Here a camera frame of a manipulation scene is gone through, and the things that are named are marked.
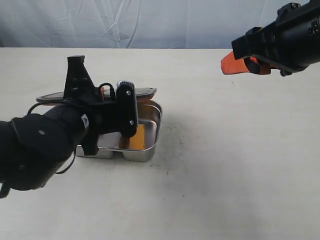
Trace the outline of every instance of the table surface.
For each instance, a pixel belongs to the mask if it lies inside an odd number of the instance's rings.
[[[0,48],[2,120],[62,91],[71,55],[85,55],[96,85],[157,88],[164,112],[151,161],[77,157],[44,188],[12,190],[0,238],[319,239],[319,65],[225,76],[228,52]]]

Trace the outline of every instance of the white fabric background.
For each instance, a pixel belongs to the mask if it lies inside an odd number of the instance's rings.
[[[290,0],[0,0],[5,47],[229,48]],[[305,4],[308,0],[296,0]]]

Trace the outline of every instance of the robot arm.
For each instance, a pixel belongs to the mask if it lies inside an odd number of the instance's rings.
[[[320,1],[305,5],[289,3],[277,11],[266,27],[254,27],[232,41],[233,52],[221,61],[225,74],[270,74],[282,76],[305,70],[320,62]]]
[[[96,155],[101,134],[120,132],[133,137],[138,127],[137,100],[132,82],[122,81],[116,92],[109,83],[95,87],[84,66],[84,56],[68,57],[63,100],[43,115],[31,113],[0,121],[0,198],[10,189],[43,187],[81,145],[85,155]],[[111,99],[101,88],[110,86]]]

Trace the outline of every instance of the metal lunch box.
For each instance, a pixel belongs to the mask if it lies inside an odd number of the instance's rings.
[[[145,129],[145,149],[123,149],[120,148],[121,134],[113,132],[101,135],[98,140],[99,151],[94,156],[84,156],[81,145],[77,146],[78,157],[111,159],[115,152],[121,152],[124,159],[133,162],[146,162],[155,154],[155,148],[159,136],[159,129],[162,119],[162,107],[152,100],[138,102],[138,121]]]

